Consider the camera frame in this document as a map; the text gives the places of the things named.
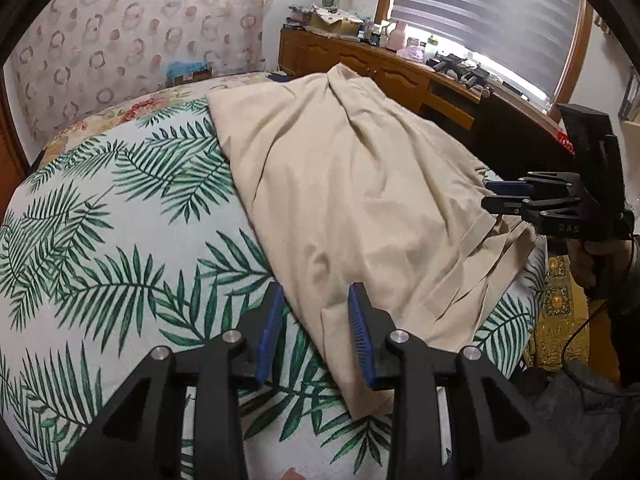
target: beige blanket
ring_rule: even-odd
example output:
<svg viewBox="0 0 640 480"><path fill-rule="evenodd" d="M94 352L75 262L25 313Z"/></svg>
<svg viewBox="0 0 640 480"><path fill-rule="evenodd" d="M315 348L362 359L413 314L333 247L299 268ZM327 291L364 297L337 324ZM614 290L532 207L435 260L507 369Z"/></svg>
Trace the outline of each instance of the beige blanket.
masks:
<svg viewBox="0 0 640 480"><path fill-rule="evenodd" d="M360 377L351 283L432 346L471 341L534 232L481 208L486 168L464 146L344 65L207 97L274 275L354 418L390 393Z"/></svg>

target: cabinet door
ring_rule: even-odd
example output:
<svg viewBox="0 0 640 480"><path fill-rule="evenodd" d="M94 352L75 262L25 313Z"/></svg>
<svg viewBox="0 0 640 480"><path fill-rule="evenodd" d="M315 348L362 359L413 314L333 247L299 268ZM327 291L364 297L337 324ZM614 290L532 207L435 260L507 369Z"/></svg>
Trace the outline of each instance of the cabinet door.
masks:
<svg viewBox="0 0 640 480"><path fill-rule="evenodd" d="M369 77L373 71L373 58L357 48L341 47L338 50L338 62L344 63L354 72L364 77Z"/></svg>
<svg viewBox="0 0 640 480"><path fill-rule="evenodd" d="M296 36L296 30L282 30L280 32L280 53L278 54L278 64L280 70L283 70L291 77L297 77L300 74L298 69L298 59L300 58L300 50L302 50L302 42L300 36Z"/></svg>
<svg viewBox="0 0 640 480"><path fill-rule="evenodd" d="M416 114L420 111L422 98L429 85L426 76L391 63L383 63L379 68L373 69L370 76L387 97Z"/></svg>
<svg viewBox="0 0 640 480"><path fill-rule="evenodd" d="M4 135L0 128L0 222L4 219L9 200L24 177L21 168L12 157Z"/></svg>
<svg viewBox="0 0 640 480"><path fill-rule="evenodd" d="M329 72L338 63L335 49L332 48L330 40L310 40L305 51L300 54L302 62L299 63L299 66L302 66L302 75Z"/></svg>

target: patterned wallpaper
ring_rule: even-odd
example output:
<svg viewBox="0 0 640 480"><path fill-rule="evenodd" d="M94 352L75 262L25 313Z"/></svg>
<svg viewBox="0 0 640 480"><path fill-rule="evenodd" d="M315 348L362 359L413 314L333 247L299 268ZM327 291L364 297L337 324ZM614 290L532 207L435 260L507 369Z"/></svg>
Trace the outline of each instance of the patterned wallpaper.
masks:
<svg viewBox="0 0 640 480"><path fill-rule="evenodd" d="M83 118L166 84L173 60L260 70L273 0L52 0L11 56L20 108L44 145Z"/></svg>

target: human hand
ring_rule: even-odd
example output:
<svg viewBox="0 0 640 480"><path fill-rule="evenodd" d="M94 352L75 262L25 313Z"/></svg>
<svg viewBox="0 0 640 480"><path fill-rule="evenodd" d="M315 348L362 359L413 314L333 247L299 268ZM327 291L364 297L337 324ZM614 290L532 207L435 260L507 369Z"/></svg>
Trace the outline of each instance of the human hand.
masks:
<svg viewBox="0 0 640 480"><path fill-rule="evenodd" d="M605 256L611 283L620 283L625 279L633 252L632 240L608 240L606 242L585 242L567 240L571 274L575 282L583 288L596 286L594 256Z"/></svg>
<svg viewBox="0 0 640 480"><path fill-rule="evenodd" d="M282 480L305 480L305 478L296 473L296 470L292 468L284 473Z"/></svg>

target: cardboard box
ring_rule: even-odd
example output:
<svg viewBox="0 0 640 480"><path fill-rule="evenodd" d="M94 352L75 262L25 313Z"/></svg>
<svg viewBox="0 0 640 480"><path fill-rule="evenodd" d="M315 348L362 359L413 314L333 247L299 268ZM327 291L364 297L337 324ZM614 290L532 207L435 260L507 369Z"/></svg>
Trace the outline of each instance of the cardboard box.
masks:
<svg viewBox="0 0 640 480"><path fill-rule="evenodd" d="M342 36L357 36L362 20L338 9L337 12L329 12L325 9L316 8L309 26Z"/></svg>
<svg viewBox="0 0 640 480"><path fill-rule="evenodd" d="M210 68L206 70L199 70L198 72L190 72L185 75L179 75L174 78L167 78L167 87L172 88L174 86L180 86L188 83L197 83L204 81L205 79L211 79L212 72Z"/></svg>

